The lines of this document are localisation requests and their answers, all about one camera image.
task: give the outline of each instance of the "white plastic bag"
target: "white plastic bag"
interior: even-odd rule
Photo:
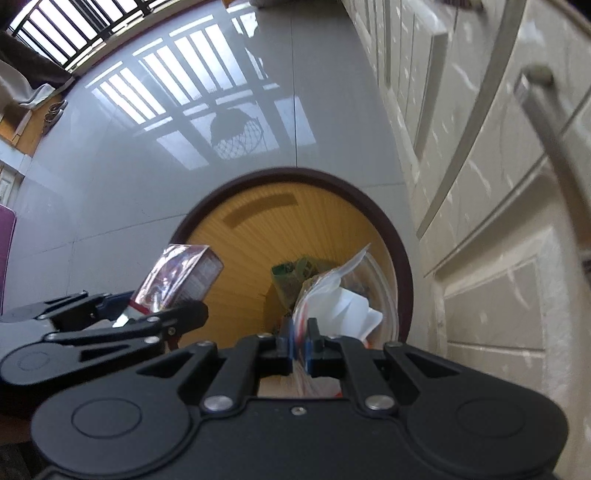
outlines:
[[[366,346],[368,335],[384,317],[391,327],[388,339],[397,338],[398,316],[390,286],[369,253],[369,247],[367,245],[342,266],[320,275],[299,299],[293,321],[295,342],[300,350],[306,341],[307,321],[311,317],[317,319],[321,335],[353,336]],[[372,291],[364,295],[355,293],[364,288]],[[295,387],[303,397],[334,397],[340,393],[340,383],[334,378],[312,378],[299,362],[294,362],[293,371]]]

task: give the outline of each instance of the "purple object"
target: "purple object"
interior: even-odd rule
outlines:
[[[0,205],[0,314],[4,312],[6,268],[8,266],[8,253],[10,252],[12,233],[14,232],[16,222],[16,214],[10,208]]]

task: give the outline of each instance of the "metal handle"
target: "metal handle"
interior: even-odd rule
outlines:
[[[552,70],[546,65],[530,65],[521,70],[513,93],[556,173],[558,186],[577,237],[583,273],[591,286],[591,250],[588,241],[585,240],[591,232],[591,211],[576,176],[576,170],[573,168],[574,165],[564,150],[560,135],[548,120],[548,115],[538,98],[539,94],[550,88],[556,88]]]
[[[460,8],[462,10],[474,10],[480,12],[484,10],[482,0],[436,0],[440,4],[449,5],[450,7]]]

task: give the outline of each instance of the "tiled floor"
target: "tiled floor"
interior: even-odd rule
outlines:
[[[199,6],[117,51],[68,99],[14,206],[5,310],[135,288],[201,198],[275,166],[360,187],[418,265],[384,107],[335,0]]]

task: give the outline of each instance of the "trash can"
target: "trash can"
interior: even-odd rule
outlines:
[[[208,339],[227,348],[270,331],[285,314],[271,267],[305,255],[340,265],[367,244],[397,306],[398,339],[406,340],[413,279],[404,246],[381,208],[337,177],[288,167],[242,176],[203,199],[171,242],[210,245],[224,263],[205,298],[207,324],[184,335],[180,346]],[[374,344],[392,339],[387,325],[377,330]]]

